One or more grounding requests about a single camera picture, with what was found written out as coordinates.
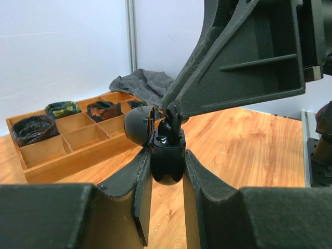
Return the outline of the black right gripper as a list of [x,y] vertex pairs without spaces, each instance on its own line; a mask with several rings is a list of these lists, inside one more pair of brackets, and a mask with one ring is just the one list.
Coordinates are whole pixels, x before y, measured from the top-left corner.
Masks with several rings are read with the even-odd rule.
[[162,99],[188,118],[288,98],[331,74],[331,1],[205,1],[199,41]]

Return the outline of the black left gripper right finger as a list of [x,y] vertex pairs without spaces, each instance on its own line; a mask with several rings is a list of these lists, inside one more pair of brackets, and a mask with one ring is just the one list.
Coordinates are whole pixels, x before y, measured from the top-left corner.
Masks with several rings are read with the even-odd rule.
[[235,189],[186,152],[188,248],[331,248],[331,189]]

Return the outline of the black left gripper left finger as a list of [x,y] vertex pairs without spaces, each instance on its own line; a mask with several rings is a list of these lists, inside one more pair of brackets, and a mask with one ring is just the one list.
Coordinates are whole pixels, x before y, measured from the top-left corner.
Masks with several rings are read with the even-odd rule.
[[152,178],[146,148],[98,185],[1,185],[1,248],[143,248]]

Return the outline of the black earbud case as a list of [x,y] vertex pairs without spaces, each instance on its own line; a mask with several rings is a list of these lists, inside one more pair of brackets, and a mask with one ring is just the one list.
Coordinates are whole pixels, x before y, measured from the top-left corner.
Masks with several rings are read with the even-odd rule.
[[181,139],[177,144],[172,144],[171,138],[162,140],[158,136],[158,125],[155,125],[155,112],[152,105],[132,109],[125,115],[124,131],[129,140],[150,152],[154,180],[162,185],[174,185],[182,179],[185,169],[184,130],[181,128]]

